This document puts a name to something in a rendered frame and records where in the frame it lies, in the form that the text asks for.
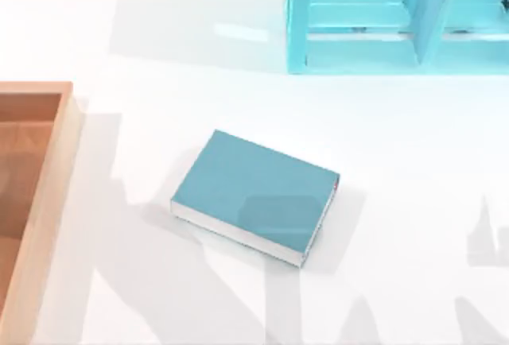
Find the teal book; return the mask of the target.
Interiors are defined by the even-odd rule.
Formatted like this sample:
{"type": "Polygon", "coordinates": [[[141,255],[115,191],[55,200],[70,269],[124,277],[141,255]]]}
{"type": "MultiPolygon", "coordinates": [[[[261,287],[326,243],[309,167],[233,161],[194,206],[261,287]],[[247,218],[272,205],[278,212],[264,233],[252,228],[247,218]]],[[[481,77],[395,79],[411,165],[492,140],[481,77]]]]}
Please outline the teal book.
{"type": "Polygon", "coordinates": [[[170,210],[179,219],[301,268],[340,174],[215,130],[170,210]]]}

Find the light blue rack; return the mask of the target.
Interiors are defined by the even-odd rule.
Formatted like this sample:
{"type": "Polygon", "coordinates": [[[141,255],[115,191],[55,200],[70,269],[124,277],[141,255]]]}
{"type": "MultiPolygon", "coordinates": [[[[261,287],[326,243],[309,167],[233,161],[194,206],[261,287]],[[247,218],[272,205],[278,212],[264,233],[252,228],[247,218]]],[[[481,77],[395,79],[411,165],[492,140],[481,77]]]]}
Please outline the light blue rack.
{"type": "Polygon", "coordinates": [[[509,75],[509,0],[286,0],[293,74],[509,75]]]}

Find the shallow salmon-coloured box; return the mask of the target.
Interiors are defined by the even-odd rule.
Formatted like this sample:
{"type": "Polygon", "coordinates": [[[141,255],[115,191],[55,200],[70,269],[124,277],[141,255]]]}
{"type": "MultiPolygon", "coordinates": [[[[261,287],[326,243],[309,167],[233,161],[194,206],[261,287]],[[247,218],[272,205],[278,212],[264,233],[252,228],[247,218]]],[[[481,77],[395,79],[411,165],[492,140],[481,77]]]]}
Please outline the shallow salmon-coloured box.
{"type": "Polygon", "coordinates": [[[0,345],[30,345],[84,114],[65,81],[0,81],[0,345]]]}

